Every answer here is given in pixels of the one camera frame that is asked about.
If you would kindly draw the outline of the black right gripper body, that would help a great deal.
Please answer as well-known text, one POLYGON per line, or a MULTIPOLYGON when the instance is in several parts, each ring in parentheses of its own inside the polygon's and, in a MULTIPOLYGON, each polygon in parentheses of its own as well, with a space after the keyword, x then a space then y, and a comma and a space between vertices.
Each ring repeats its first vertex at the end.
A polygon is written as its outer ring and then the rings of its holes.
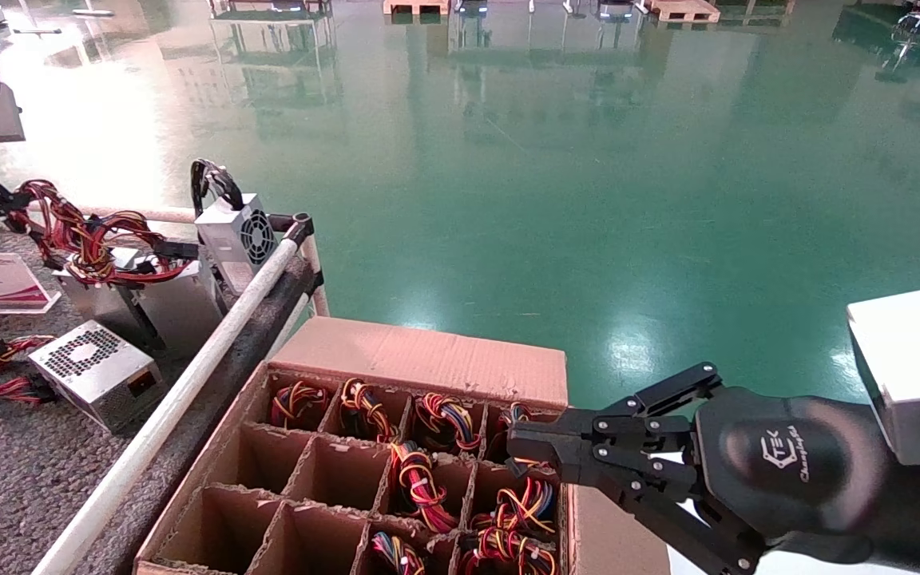
POLYGON ((727 388, 694 428, 702 572, 749 574, 770 552, 920 571, 920 466, 898 461, 868 406, 727 388))

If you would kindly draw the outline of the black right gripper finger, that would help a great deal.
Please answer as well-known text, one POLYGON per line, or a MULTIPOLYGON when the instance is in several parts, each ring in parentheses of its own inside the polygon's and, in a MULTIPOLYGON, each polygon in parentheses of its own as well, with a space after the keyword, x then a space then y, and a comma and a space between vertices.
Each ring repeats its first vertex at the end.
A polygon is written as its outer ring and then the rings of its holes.
POLYGON ((715 364, 696 364, 601 409, 570 407, 553 421, 512 423, 507 449, 511 454, 565 454, 594 445, 684 449, 693 444, 694 423, 676 412, 712 399, 722 385, 715 364))
POLYGON ((610 445, 509 446, 516 476, 540 465, 563 484, 596 489, 705 574, 752 574, 763 556, 744 529, 709 526, 683 509, 696 495, 693 467, 610 445))

